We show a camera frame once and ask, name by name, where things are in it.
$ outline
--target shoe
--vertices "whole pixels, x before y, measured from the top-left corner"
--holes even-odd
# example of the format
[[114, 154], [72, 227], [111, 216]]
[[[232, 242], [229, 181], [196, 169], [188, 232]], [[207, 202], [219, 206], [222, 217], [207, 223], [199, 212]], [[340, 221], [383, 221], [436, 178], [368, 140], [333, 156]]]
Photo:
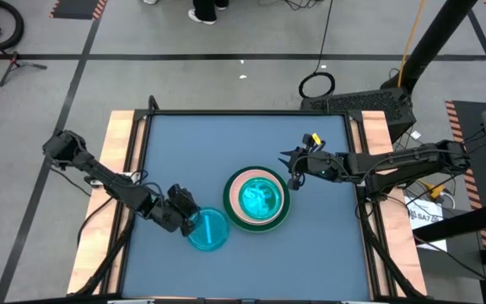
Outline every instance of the shoe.
[[215, 24], [216, 21], [201, 21], [197, 16], [196, 14], [194, 13], [195, 9], [189, 9], [189, 18], [192, 19], [192, 21], [196, 21], [196, 22], [201, 22], [203, 24], [207, 24], [207, 25], [213, 25]]

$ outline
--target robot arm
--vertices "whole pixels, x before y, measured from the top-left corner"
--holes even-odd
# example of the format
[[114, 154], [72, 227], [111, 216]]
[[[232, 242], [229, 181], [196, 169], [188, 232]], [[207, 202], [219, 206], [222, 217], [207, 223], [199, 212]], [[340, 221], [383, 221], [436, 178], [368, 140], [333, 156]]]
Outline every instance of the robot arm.
[[72, 131], [54, 134], [43, 146], [55, 166], [84, 171], [103, 183], [108, 195], [124, 203], [146, 220], [153, 220], [169, 232], [181, 228], [183, 236], [195, 229], [190, 218], [199, 211], [192, 195], [178, 184], [168, 190], [168, 198], [146, 185], [135, 185], [129, 176], [116, 174], [97, 161], [85, 148], [85, 140]]
[[[322, 151], [325, 142], [316, 135], [313, 137], [305, 134], [303, 144], [304, 148], [281, 152], [290, 157], [289, 161], [280, 160], [292, 175], [288, 182], [292, 190], [303, 186], [301, 177], [310, 174], [330, 182], [364, 182], [367, 198], [381, 200], [382, 193], [389, 193], [397, 185], [410, 185], [420, 177], [438, 172], [459, 175], [470, 167], [463, 144], [449, 140], [380, 155], [331, 154]], [[396, 170], [388, 174], [376, 174], [391, 169]]]

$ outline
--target green plate rim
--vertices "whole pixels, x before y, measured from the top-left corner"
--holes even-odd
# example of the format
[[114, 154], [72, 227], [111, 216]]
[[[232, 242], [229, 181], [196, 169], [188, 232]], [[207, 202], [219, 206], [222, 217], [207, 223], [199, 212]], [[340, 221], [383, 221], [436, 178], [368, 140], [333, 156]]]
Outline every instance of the green plate rim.
[[[284, 204], [283, 208], [280, 211], [280, 214], [278, 217], [273, 220], [270, 223], [267, 223], [265, 225], [251, 225], [246, 223], [245, 221], [241, 220], [234, 212], [234, 210], [231, 207], [230, 203], [230, 187], [232, 186], [232, 183], [234, 180], [243, 172], [249, 171], [249, 170], [262, 170], [267, 173], [270, 173], [271, 175], [275, 176], [277, 178], [278, 182], [280, 182], [281, 187], [283, 188], [283, 194], [284, 194]], [[262, 167], [262, 166], [249, 166], [246, 168], [243, 168], [241, 170], [238, 170], [236, 173], [234, 173], [230, 179], [226, 182], [226, 185], [224, 186], [224, 193], [223, 193], [223, 206], [224, 210], [226, 211], [226, 214], [230, 218], [230, 220], [238, 227], [240, 227], [244, 231], [249, 231], [253, 233], [263, 233], [263, 232], [268, 232], [271, 231], [275, 228], [277, 228], [279, 225], [283, 223], [283, 221], [286, 219], [286, 216], [288, 215], [290, 211], [290, 193], [288, 190], [288, 186], [286, 186], [286, 182], [284, 182], [284, 179], [274, 171]]]

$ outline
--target tripod leg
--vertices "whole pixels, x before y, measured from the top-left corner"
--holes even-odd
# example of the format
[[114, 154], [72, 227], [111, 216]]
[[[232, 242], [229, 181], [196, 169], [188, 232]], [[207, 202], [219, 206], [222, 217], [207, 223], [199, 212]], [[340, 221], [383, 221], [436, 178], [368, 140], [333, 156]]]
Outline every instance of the tripod leg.
[[35, 68], [40, 68], [40, 69], [48, 69], [47, 66], [43, 66], [42, 64], [33, 63], [32, 66], [35, 67]]
[[1, 81], [0, 81], [0, 88], [3, 87], [5, 85], [5, 83], [7, 82], [7, 77], [8, 75], [10, 74], [10, 72], [13, 70], [13, 66], [14, 66], [14, 62], [11, 62], [8, 67], [7, 67], [7, 71], [5, 71], [5, 74], [3, 75], [3, 78], [1, 78]]

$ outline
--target clear blue plate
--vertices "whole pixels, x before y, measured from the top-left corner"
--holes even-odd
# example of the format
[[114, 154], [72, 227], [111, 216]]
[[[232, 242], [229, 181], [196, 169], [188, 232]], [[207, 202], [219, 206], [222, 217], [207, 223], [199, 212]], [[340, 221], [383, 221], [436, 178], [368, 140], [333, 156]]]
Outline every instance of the clear blue plate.
[[230, 223], [226, 216], [215, 208], [202, 208], [191, 220], [197, 223], [197, 228], [188, 239], [196, 249], [213, 251], [223, 246], [228, 239]]
[[269, 220], [282, 207], [281, 189], [264, 177], [246, 181], [240, 190], [240, 206], [254, 220]]

